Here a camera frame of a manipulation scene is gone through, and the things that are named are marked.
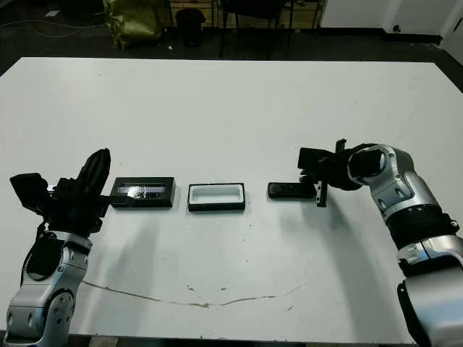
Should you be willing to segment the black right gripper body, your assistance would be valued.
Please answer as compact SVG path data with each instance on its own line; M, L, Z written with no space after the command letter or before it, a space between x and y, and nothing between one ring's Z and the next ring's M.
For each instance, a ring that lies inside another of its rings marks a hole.
M326 207L328 186L341 189L343 191L355 191L362 185L354 182L349 177L348 160L354 153L354 148L346 149L346 139L336 141L335 151L318 151L318 177L317 177L317 197L318 207Z

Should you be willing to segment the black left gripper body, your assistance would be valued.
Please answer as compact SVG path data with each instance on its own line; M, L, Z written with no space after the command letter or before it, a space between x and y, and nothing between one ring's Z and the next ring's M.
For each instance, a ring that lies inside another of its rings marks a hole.
M109 207L102 195L106 179L60 179L53 191L39 178L37 214L51 230L90 235L100 231Z

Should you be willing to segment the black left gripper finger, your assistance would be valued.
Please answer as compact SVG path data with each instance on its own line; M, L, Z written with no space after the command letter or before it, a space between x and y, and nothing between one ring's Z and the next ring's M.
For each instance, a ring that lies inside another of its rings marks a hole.
M77 194L96 196L103 188L104 149L94 152L85 162L77 177Z
M109 176L111 154L108 148L94 152L88 158L88 194L99 196Z

